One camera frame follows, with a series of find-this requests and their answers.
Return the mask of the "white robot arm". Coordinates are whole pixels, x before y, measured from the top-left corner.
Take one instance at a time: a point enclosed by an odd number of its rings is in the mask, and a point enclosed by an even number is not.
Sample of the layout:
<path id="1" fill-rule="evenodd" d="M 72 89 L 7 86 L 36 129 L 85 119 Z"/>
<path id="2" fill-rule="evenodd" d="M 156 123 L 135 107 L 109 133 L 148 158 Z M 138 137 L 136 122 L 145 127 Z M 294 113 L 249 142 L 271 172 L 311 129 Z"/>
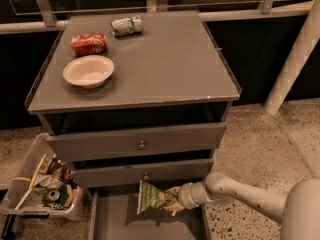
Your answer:
<path id="1" fill-rule="evenodd" d="M 320 240 L 319 179 L 303 180 L 284 195 L 211 172 L 201 182 L 186 183 L 168 192 L 175 196 L 165 207 L 170 212 L 216 204 L 230 197 L 280 224 L 280 240 Z"/>

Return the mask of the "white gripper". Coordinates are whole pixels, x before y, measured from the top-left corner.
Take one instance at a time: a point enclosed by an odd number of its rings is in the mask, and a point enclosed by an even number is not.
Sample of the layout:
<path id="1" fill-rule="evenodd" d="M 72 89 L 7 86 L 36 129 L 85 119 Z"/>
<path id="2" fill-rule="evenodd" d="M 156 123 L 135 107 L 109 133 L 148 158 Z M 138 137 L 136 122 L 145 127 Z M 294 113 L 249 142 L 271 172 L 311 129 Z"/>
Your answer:
<path id="1" fill-rule="evenodd" d="M 178 201 L 175 201 L 163 209 L 170 213 L 171 216 L 175 216 L 178 212 L 186 209 L 194 209 L 200 205 L 210 203 L 212 198 L 209 192 L 206 190 L 205 185 L 202 182 L 186 183 L 180 186 L 174 186 L 166 190 L 166 193 L 177 197 Z"/>

